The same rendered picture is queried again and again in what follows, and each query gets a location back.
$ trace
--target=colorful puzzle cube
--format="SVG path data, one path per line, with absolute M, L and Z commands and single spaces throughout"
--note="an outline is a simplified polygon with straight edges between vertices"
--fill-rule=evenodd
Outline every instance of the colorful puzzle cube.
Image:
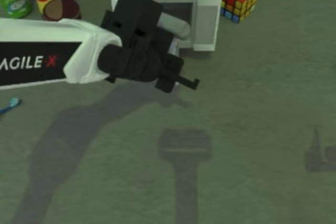
M 239 23 L 253 11 L 257 0 L 222 0 L 221 15 Z

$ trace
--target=tabletop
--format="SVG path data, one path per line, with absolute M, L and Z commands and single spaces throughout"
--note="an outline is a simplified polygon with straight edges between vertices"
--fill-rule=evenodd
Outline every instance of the tabletop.
M 110 6 L 78 2 L 97 25 Z M 241 24 L 221 18 L 215 52 L 182 53 L 197 91 L 1 91 L 23 104 L 0 117 L 0 223 L 334 223 L 335 155 L 329 172 L 316 156 L 336 142 L 335 12 L 259 0 Z

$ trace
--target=robotic arm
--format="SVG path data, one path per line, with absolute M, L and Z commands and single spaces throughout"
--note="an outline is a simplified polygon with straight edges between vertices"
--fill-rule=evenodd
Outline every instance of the robotic arm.
M 117 78 L 157 80 L 155 87 L 166 93 L 177 82 L 197 89 L 199 80 L 181 77 L 184 61 L 170 53 L 174 39 L 189 32 L 152 0 L 118 0 L 101 27 L 72 19 L 0 19 L 0 89 Z

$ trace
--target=blue toothbrush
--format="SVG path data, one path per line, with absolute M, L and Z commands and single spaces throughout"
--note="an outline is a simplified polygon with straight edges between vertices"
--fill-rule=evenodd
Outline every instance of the blue toothbrush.
M 17 107 L 19 104 L 21 103 L 21 100 L 19 98 L 12 98 L 10 101 L 9 101 L 9 106 L 0 110 L 0 115 L 6 113 L 7 111 Z

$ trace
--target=brown lid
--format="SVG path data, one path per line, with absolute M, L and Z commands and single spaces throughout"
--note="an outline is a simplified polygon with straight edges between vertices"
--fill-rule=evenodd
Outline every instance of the brown lid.
M 75 0 L 52 0 L 44 7 L 43 18 L 48 21 L 81 19 L 79 5 Z

